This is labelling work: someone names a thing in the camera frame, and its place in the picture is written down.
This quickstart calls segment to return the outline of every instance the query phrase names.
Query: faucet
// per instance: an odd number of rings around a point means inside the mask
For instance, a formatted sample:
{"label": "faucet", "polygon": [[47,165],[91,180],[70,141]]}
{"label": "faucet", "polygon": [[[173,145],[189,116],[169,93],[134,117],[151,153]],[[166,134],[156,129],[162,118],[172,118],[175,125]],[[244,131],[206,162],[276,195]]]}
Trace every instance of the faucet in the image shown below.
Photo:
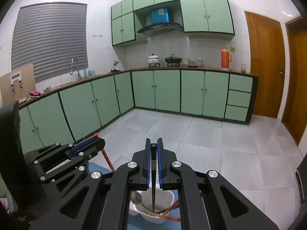
{"label": "faucet", "polygon": [[76,60],[76,62],[77,62],[78,80],[81,80],[81,75],[80,75],[80,72],[79,72],[79,65],[78,65],[78,60],[77,60],[77,58],[73,58],[73,59],[72,59],[72,69],[70,70],[70,75],[73,74],[73,63],[74,63],[74,60]]}

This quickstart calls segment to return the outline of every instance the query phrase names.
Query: cardboard board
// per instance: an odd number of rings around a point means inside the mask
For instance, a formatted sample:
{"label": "cardboard board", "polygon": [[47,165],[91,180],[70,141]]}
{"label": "cardboard board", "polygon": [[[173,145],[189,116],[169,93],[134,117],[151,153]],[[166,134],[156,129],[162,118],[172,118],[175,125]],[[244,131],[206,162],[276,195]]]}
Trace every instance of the cardboard board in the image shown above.
{"label": "cardboard board", "polygon": [[[23,88],[20,89],[18,80],[15,80],[14,82],[15,93],[12,93],[10,76],[18,72],[21,72]],[[4,105],[13,103],[16,100],[21,100],[23,98],[28,99],[30,97],[30,92],[36,90],[33,64],[28,64],[23,67],[19,67],[13,70],[12,72],[7,73],[2,77],[0,77],[0,90]]]}

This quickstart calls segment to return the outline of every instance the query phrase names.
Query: metal bolt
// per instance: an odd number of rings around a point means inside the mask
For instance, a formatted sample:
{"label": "metal bolt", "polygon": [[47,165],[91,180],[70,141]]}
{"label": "metal bolt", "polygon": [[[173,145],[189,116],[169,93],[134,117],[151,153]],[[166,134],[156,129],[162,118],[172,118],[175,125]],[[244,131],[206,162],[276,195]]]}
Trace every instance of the metal bolt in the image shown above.
{"label": "metal bolt", "polygon": [[127,165],[129,168],[135,168],[138,164],[136,162],[129,162]]}
{"label": "metal bolt", "polygon": [[208,175],[212,178],[215,178],[218,176],[218,173],[215,170],[210,170]]}
{"label": "metal bolt", "polygon": [[91,177],[94,178],[94,179],[97,179],[101,176],[101,173],[99,171],[94,171],[92,174],[91,174]]}
{"label": "metal bolt", "polygon": [[172,165],[175,167],[175,168],[179,168],[181,166],[181,162],[180,161],[174,161],[172,162]]}

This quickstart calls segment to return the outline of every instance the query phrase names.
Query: spoon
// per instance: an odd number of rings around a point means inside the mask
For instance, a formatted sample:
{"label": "spoon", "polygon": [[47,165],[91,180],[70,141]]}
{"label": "spoon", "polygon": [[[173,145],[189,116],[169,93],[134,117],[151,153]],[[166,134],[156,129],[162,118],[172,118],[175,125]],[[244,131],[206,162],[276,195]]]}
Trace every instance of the spoon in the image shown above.
{"label": "spoon", "polygon": [[138,191],[131,191],[131,200],[135,205],[141,204],[146,210],[150,211],[144,204],[142,195]]}

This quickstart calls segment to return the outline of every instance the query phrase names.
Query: range hood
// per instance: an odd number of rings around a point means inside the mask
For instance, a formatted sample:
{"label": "range hood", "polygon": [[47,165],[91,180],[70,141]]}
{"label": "range hood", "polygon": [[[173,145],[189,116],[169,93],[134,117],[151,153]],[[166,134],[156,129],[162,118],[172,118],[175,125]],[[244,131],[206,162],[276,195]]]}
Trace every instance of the range hood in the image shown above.
{"label": "range hood", "polygon": [[171,31],[183,32],[183,27],[175,22],[161,22],[146,26],[140,29],[138,33],[151,37],[151,36],[165,34]]}

